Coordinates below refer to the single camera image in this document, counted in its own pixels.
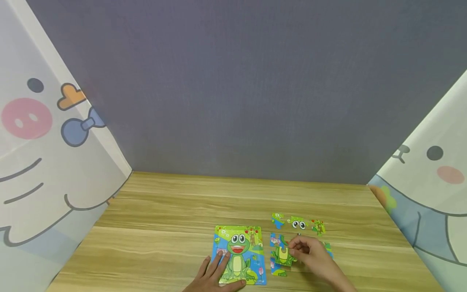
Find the green frog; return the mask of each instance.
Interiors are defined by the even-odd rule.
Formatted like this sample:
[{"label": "green frog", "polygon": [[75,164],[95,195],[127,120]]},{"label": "green frog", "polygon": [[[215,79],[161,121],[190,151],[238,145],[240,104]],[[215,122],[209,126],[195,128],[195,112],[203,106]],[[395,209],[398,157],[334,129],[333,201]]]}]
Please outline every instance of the green frog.
[{"label": "green frog", "polygon": [[246,261],[243,254],[250,248],[250,241],[244,234],[235,234],[227,243],[227,250],[232,254],[227,264],[226,271],[222,278],[230,280],[233,278],[253,280],[253,276],[248,275],[251,260],[248,258]]}]

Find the wooden table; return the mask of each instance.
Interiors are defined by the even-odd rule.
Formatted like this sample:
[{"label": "wooden table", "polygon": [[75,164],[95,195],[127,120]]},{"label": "wooden table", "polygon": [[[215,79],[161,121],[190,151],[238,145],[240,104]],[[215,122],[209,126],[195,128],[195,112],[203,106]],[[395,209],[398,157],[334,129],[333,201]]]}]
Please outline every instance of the wooden table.
[{"label": "wooden table", "polygon": [[182,291],[216,224],[262,227],[268,283],[242,291],[330,291],[299,265],[270,274],[272,212],[323,220],[323,240],[360,292],[442,291],[367,186],[154,173],[132,175],[48,291]]}]

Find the pink nose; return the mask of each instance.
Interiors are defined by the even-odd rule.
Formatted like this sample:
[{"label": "pink nose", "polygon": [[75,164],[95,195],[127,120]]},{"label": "pink nose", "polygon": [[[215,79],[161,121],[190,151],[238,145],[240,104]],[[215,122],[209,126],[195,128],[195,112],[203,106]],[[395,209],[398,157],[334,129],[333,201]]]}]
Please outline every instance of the pink nose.
[{"label": "pink nose", "polygon": [[44,136],[52,128],[52,114],[40,101],[19,98],[3,108],[1,122],[12,135],[31,140]]},{"label": "pink nose", "polygon": [[441,166],[436,171],[438,176],[445,182],[458,185],[462,184],[465,180],[464,175],[460,170],[453,168],[451,166]]}]

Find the pink flower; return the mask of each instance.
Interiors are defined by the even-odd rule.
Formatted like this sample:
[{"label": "pink flower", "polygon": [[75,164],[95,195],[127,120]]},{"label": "pink flower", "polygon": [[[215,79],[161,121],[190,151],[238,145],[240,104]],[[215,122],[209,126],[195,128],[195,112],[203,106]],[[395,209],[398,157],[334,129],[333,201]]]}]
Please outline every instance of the pink flower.
[{"label": "pink flower", "polygon": [[216,253],[218,253],[218,252],[220,252],[220,251],[222,251],[222,254],[223,254],[223,255],[226,255],[226,253],[227,253],[227,250],[226,250],[226,249],[217,249]]}]

